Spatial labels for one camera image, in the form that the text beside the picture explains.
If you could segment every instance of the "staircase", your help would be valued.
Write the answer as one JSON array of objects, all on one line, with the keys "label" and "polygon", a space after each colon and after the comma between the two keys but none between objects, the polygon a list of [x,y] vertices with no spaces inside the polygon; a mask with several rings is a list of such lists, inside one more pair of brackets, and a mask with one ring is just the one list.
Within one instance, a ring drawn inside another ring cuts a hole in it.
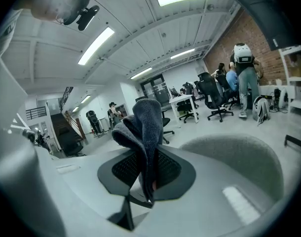
[{"label": "staircase", "polygon": [[67,120],[64,118],[62,114],[55,114],[51,115],[53,127],[54,127],[54,132],[56,134],[56,137],[58,139],[58,142],[60,142],[60,133],[59,130],[61,128],[66,127],[71,133],[73,133],[75,141],[82,141],[83,138],[81,138],[75,130],[72,128],[72,126],[67,122]]}]

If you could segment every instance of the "blue shirt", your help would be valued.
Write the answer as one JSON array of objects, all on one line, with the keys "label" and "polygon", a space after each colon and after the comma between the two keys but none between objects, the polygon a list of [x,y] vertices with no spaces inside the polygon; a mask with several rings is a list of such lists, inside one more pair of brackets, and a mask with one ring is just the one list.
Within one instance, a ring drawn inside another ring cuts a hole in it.
[{"label": "blue shirt", "polygon": [[238,90],[238,77],[236,72],[234,72],[233,70],[230,70],[229,72],[227,72],[226,74],[226,80],[230,86],[230,88],[233,91],[237,91]]}]

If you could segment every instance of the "door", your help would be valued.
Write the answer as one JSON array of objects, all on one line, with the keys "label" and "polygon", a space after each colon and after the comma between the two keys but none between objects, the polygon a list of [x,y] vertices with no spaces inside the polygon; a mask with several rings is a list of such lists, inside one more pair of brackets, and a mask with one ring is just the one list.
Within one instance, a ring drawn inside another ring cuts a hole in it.
[{"label": "door", "polygon": [[157,100],[161,106],[169,105],[169,92],[162,75],[148,79],[141,87],[146,97]]},{"label": "door", "polygon": [[301,44],[277,0],[236,0],[254,19],[271,51]]}]

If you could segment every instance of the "bag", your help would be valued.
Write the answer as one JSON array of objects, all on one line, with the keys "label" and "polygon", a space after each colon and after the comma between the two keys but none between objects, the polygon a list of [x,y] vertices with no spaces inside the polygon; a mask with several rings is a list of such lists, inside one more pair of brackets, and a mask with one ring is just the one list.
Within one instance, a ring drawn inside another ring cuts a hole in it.
[{"label": "bag", "polygon": [[257,97],[253,104],[253,118],[257,121],[258,125],[265,119],[270,119],[269,103],[263,97]]}]

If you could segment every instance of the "gray towel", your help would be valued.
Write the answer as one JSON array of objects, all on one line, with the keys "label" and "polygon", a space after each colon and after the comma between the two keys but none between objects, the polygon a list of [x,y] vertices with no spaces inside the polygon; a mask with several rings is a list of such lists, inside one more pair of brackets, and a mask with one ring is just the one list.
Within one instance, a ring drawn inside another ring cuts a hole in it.
[{"label": "gray towel", "polygon": [[112,137],[121,146],[131,148],[140,154],[142,162],[139,181],[146,199],[152,200],[152,183],[156,180],[154,152],[162,144],[163,125],[160,103],[152,99],[141,99],[133,107],[134,115],[123,119],[112,131]]}]

